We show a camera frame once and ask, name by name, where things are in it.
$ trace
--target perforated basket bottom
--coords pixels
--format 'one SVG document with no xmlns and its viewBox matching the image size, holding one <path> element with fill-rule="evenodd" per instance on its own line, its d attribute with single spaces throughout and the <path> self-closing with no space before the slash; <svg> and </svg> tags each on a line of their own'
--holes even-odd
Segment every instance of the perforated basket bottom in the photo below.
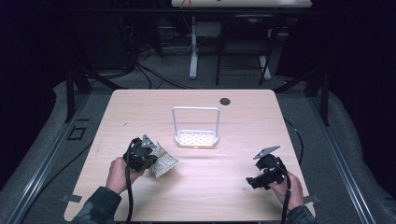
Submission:
<svg viewBox="0 0 396 224">
<path fill-rule="evenodd" d="M 181 147 L 213 147 L 218 137 L 210 131 L 179 131 L 176 140 Z"/>
</svg>

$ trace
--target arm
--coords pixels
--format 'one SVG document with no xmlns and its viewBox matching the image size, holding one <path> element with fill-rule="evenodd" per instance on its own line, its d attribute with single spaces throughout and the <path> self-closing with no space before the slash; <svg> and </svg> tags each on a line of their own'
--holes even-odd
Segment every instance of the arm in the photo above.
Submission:
<svg viewBox="0 0 396 224">
<path fill-rule="evenodd" d="M 289 173 L 290 177 L 290 200 L 288 204 L 288 221 L 290 224 L 316 224 L 317 222 L 312 216 L 311 212 L 304 205 L 304 195 L 301 182 L 297 176 Z M 282 183 L 271 183 L 268 185 L 276 194 L 276 197 L 281 203 L 285 202 L 287 183 L 284 180 Z"/>
<path fill-rule="evenodd" d="M 114 214 L 121 202 L 120 194 L 126 190 L 125 167 L 126 163 L 121 157 L 111 162 L 106 186 L 97 189 L 84 203 L 72 223 L 113 223 Z M 144 171 L 131 171 L 131 182 L 134 183 L 143 173 Z"/>
</svg>

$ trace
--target table top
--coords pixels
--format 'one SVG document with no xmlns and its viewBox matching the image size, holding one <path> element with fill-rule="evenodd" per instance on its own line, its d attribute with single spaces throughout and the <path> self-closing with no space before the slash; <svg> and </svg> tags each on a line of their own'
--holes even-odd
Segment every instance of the table top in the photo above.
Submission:
<svg viewBox="0 0 396 224">
<path fill-rule="evenodd" d="M 172 0 L 173 7 L 180 7 L 183 0 Z M 311 7 L 310 0 L 191 0 L 193 7 Z M 189 8 L 189 0 L 184 0 Z"/>
<path fill-rule="evenodd" d="M 222 105 L 222 98 L 229 99 L 230 104 Z M 172 117 L 174 106 L 217 107 L 217 145 L 179 147 Z M 193 119 L 198 126 L 214 124 L 213 119 L 199 115 L 185 118 Z M 180 162 L 161 177 L 147 170 L 134 182 L 133 221 L 280 220 L 282 205 L 275 194 L 264 188 L 253 189 L 246 181 L 246 177 L 261 174 L 253 157 L 265 147 L 280 146 L 272 154 L 300 177 L 304 195 L 308 195 L 273 91 L 122 90 L 114 91 L 108 103 L 73 192 L 82 199 L 68 204 L 66 220 L 71 220 L 106 183 L 111 161 L 125 153 L 133 138 L 143 134 L 158 141 Z M 125 220 L 128 214 L 128 193 L 124 191 L 121 197 L 116 220 Z M 308 208 L 315 214 L 312 205 Z"/>
</svg>

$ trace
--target white wire basket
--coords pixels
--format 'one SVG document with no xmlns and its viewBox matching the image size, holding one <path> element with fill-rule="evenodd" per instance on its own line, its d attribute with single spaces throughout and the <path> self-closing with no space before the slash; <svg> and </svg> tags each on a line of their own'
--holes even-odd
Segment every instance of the white wire basket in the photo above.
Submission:
<svg viewBox="0 0 396 224">
<path fill-rule="evenodd" d="M 177 110 L 211 110 L 217 112 L 216 127 L 214 130 L 192 130 L 177 128 L 176 111 Z M 219 115 L 220 110 L 216 107 L 194 107 L 194 106 L 175 106 L 172 109 L 174 125 L 175 125 L 175 140 L 180 147 L 194 147 L 194 148 L 211 148 L 216 145 L 219 140 Z"/>
</svg>

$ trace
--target chair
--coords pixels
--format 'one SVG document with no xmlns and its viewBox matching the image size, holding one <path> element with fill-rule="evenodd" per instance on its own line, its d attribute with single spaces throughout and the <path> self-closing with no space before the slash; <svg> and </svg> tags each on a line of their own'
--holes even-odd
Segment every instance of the chair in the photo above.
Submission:
<svg viewBox="0 0 396 224">
<path fill-rule="evenodd" d="M 271 58 L 271 51 L 276 41 L 276 35 L 284 24 L 284 20 L 271 15 L 236 15 L 222 24 L 218 45 L 218 68 L 216 85 L 219 85 L 220 69 L 246 68 L 261 69 L 264 80 L 265 70 Z M 259 65 L 235 66 L 222 64 L 225 55 L 241 55 L 237 63 L 247 60 L 247 55 L 255 55 Z M 265 64 L 260 63 L 260 57 L 265 57 Z"/>
</svg>

